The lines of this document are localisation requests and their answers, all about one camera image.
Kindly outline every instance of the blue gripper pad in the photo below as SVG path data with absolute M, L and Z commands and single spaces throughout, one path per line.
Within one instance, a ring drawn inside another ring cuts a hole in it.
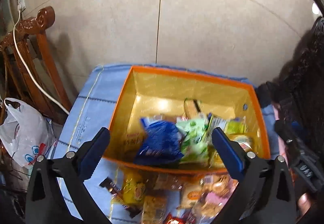
M 82 144 L 77 151 L 78 176 L 81 181 L 89 179 L 95 171 L 110 141 L 110 133 L 102 127 L 96 136 Z
M 242 147 L 237 142 L 230 141 L 219 127 L 213 130 L 212 143 L 231 178 L 238 181 L 243 180 L 245 152 Z

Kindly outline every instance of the cracker package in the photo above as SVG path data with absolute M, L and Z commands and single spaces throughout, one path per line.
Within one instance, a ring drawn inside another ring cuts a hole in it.
M 192 207 L 186 224 L 210 223 L 233 194 L 238 182 L 229 175 L 204 177 L 203 194 Z
M 144 199 L 142 224 L 161 224 L 166 211 L 166 197 L 147 195 Z
M 181 192 L 180 208 L 191 208 L 202 195 L 202 182 L 185 183 Z

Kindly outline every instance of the red snack package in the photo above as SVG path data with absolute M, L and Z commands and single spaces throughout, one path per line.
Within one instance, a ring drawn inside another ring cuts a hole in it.
M 163 224 L 185 224 L 185 221 L 181 218 L 173 217 L 171 213 L 169 213 L 163 221 Z

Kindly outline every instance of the ceiling light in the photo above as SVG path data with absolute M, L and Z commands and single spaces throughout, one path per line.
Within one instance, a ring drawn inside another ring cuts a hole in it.
M 313 3 L 312 11 L 316 15 L 318 15 L 320 13 L 320 9 L 319 9 L 319 7 L 315 3 Z

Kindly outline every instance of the green snack package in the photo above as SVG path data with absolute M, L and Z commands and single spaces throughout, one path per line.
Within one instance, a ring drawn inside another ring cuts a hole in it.
M 176 123 L 176 127 L 185 135 L 180 151 L 184 155 L 180 163 L 207 164 L 208 144 L 206 142 L 207 128 L 205 119 L 191 119 Z
M 207 132 L 207 143 L 212 144 L 212 133 L 213 130 L 217 127 L 220 127 L 226 135 L 235 134 L 235 133 L 246 133 L 247 126 L 241 118 L 235 118 L 232 120 L 225 120 L 218 116 L 212 115 Z

